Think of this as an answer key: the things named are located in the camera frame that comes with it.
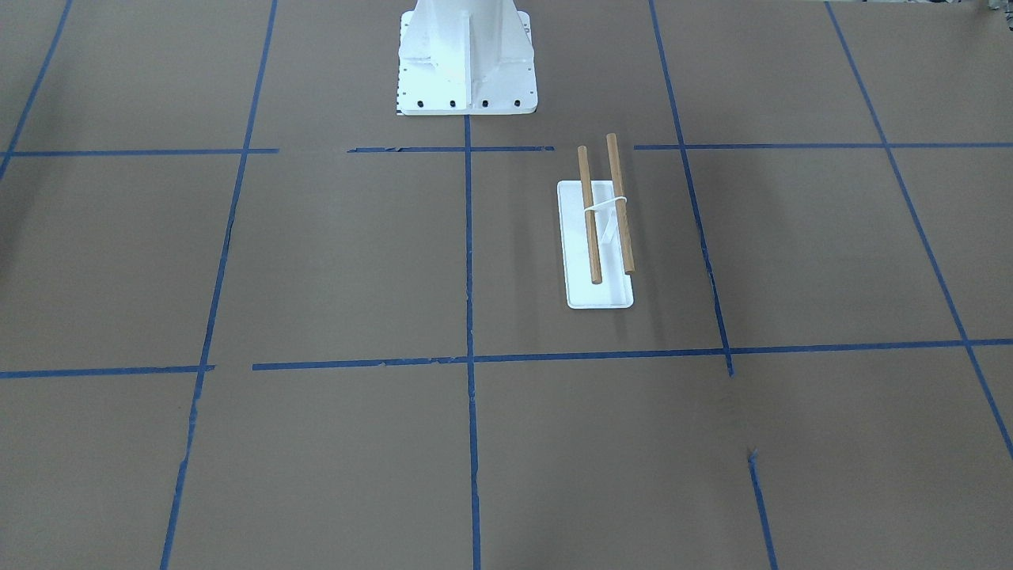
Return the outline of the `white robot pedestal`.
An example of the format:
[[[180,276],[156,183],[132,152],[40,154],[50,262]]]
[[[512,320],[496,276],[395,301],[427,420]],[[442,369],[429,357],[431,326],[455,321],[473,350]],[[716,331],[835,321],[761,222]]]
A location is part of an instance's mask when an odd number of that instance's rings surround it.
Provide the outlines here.
[[[531,19],[514,1],[419,1],[399,32],[398,115],[536,112]]]

